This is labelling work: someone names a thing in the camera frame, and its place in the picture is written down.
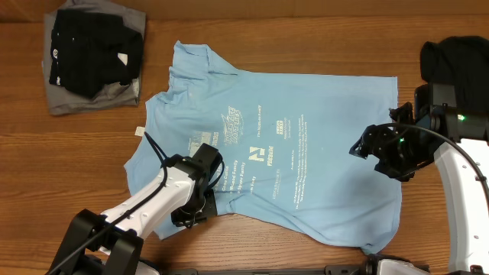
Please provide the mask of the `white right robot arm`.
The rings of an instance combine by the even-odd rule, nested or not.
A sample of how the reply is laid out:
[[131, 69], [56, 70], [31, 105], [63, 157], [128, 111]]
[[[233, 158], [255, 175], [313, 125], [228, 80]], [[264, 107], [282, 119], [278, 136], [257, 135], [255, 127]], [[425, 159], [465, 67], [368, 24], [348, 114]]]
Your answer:
[[415, 102], [390, 110], [391, 122], [367, 127], [349, 153], [374, 155], [375, 170], [407, 182], [434, 163], [449, 217], [451, 274], [488, 272], [488, 114], [462, 108], [454, 86], [430, 83]]

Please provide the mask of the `light blue printed t-shirt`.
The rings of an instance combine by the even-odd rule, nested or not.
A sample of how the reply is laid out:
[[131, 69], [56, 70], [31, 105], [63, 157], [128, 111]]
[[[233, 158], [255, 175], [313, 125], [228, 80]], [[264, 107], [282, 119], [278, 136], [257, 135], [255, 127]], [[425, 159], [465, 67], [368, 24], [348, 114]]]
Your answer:
[[219, 150], [215, 200], [239, 214], [333, 246], [377, 253], [397, 233], [402, 203], [396, 180], [377, 159], [350, 155], [369, 125], [397, 106], [394, 77], [253, 73], [205, 44], [176, 43], [169, 88], [146, 103], [142, 140], [125, 164], [136, 193], [156, 175], [152, 143], [168, 155]]

